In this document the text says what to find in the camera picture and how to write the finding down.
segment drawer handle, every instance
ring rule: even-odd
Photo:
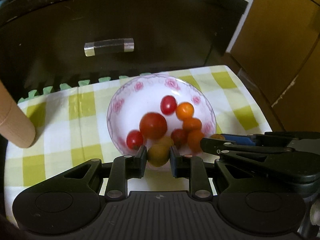
[[[84,53],[87,57],[105,53],[131,51],[134,51],[134,41],[132,38],[95,41],[84,44]]]

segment cardboard tube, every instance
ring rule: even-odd
[[[0,81],[0,134],[20,148],[33,143],[36,130]]]

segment yellow and white tablecloth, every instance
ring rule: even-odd
[[[198,88],[209,100],[218,133],[251,134],[271,131],[259,106],[238,77],[223,65],[164,72]],[[20,149],[8,143],[4,195],[7,218],[15,222],[12,203],[27,187],[86,160],[112,162],[120,156],[111,142],[106,114],[113,94],[131,78],[62,90],[22,102],[19,107],[36,127],[35,144]],[[204,155],[213,162],[215,157]],[[131,190],[188,190],[188,180],[171,172],[146,170],[143,179],[130,179]]]

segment pink floral pattern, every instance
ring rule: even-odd
[[[143,83],[139,81],[134,85],[134,90],[138,92],[141,89],[143,89]]]
[[[171,89],[174,89],[174,90],[180,90],[180,87],[179,87],[177,81],[173,78],[167,78],[165,80],[165,86],[169,87]]]
[[[118,144],[120,144],[123,147],[127,147],[125,141],[121,137],[118,137]]]
[[[212,124],[210,122],[205,123],[204,126],[203,126],[204,135],[205,136],[211,135],[212,134],[212,128],[213,128],[213,126],[212,126]]]
[[[122,105],[124,103],[124,99],[121,98],[119,100],[116,100],[113,104],[112,104],[112,110],[115,111],[117,114],[120,113],[120,110],[122,108]]]
[[[200,104],[201,98],[198,97],[198,96],[193,96],[193,97],[191,98],[191,101],[197,106],[197,105]]]

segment ribbed black surface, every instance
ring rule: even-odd
[[[257,237],[238,232],[217,215],[208,202],[179,192],[132,192],[129,198],[108,203],[92,224],[64,236],[35,236],[52,240],[295,240],[295,234]]]

